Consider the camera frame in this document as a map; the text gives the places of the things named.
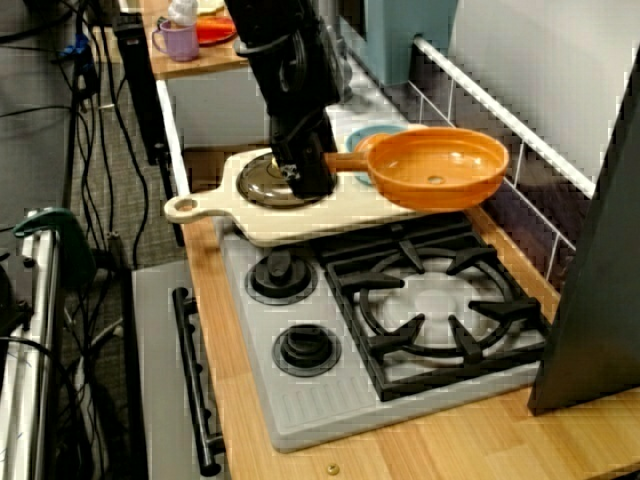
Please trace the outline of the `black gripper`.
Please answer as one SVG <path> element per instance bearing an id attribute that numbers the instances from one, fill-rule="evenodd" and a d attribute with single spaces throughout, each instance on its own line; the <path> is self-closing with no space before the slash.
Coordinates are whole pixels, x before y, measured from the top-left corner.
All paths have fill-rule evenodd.
<path id="1" fill-rule="evenodd" d="M 282 148 L 311 134 L 319 140 L 302 142 L 294 150 Z M 280 174 L 296 197 L 325 197 L 334 191 L 336 175 L 329 170 L 324 154 L 335 150 L 335 138 L 325 109 L 271 116 L 269 136 Z"/>

